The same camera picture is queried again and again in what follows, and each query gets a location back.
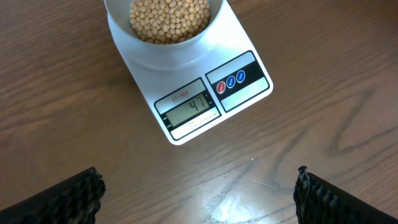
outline black object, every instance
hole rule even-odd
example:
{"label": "black object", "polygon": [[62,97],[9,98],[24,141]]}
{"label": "black object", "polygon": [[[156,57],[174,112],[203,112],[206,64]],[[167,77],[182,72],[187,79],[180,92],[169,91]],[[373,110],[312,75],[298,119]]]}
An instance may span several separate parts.
{"label": "black object", "polygon": [[396,224],[398,220],[327,181],[298,169],[293,194],[299,224]]}
{"label": "black object", "polygon": [[1,224],[95,223],[105,193],[94,167],[0,211]]}

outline wooden table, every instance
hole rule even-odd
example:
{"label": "wooden table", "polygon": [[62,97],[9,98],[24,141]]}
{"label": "wooden table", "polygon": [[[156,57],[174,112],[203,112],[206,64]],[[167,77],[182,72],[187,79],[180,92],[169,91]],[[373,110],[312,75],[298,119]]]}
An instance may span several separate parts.
{"label": "wooden table", "polygon": [[398,217],[398,2],[231,0],[274,92],[166,140],[102,1],[0,3],[0,209],[88,167],[98,223],[295,223],[297,168]]}

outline scale platform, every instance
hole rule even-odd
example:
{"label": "scale platform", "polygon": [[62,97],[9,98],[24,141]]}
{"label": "scale platform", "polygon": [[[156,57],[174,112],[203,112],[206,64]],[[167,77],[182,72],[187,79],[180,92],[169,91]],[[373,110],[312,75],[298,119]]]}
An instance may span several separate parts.
{"label": "scale platform", "polygon": [[[229,4],[189,48],[127,54],[126,34],[108,15],[116,47],[167,139],[181,145],[268,96],[273,84]],[[145,54],[159,63],[149,64]]]}

